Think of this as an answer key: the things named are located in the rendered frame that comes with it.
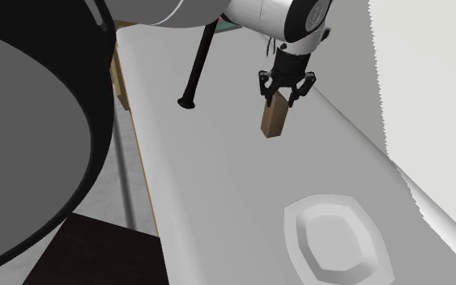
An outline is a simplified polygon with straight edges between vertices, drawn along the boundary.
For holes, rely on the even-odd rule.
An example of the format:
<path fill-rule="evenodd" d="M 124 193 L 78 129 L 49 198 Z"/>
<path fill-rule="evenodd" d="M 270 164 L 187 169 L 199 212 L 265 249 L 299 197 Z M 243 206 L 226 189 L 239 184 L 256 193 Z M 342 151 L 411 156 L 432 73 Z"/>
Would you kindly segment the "brown wooden block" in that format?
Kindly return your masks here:
<path fill-rule="evenodd" d="M 261 131 L 266 138 L 278 137 L 282 134 L 289 106 L 286 98 L 277 91 L 272 96 L 271 104 L 265 104 Z"/>

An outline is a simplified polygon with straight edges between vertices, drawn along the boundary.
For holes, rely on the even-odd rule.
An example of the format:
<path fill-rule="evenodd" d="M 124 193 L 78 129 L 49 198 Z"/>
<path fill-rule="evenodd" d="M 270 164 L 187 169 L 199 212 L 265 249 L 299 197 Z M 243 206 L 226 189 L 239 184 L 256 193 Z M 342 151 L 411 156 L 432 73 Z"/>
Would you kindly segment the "white angular plate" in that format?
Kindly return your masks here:
<path fill-rule="evenodd" d="M 391 285 L 390 255 L 352 197 L 312 194 L 284 208 L 285 243 L 304 285 Z"/>

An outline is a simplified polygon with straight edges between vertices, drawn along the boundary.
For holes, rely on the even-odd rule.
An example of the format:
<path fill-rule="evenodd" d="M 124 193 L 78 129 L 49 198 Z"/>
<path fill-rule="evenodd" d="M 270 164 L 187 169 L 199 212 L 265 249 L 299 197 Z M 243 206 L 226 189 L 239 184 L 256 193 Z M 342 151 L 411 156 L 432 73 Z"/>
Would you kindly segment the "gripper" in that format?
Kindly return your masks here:
<path fill-rule="evenodd" d="M 292 92 L 288 100 L 289 108 L 300 97 L 308 94 L 316 82 L 316 75 L 312 71 L 305 73 L 309 59 L 310 53 L 295 55 L 282 49 L 277 49 L 271 71 L 260 70 L 258 72 L 260 93 L 265 97 L 267 107 L 271 106 L 273 95 L 279 90 L 280 86 L 292 86 Z M 302 79 L 304 79 L 304 82 L 298 87 L 297 83 Z"/>

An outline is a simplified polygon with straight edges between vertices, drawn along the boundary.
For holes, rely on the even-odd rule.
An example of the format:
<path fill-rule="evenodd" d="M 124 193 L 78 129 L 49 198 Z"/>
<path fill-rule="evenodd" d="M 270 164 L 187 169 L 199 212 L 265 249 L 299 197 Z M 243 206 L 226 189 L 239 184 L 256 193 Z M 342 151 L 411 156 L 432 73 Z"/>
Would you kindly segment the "teal flat object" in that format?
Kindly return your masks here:
<path fill-rule="evenodd" d="M 240 25 L 229 22 L 228 20 L 226 20 L 223 17 L 219 17 L 219 20 L 218 20 L 218 22 L 216 24 L 216 28 L 215 28 L 215 33 L 227 32 L 227 31 L 236 30 L 239 28 L 241 28 Z"/>

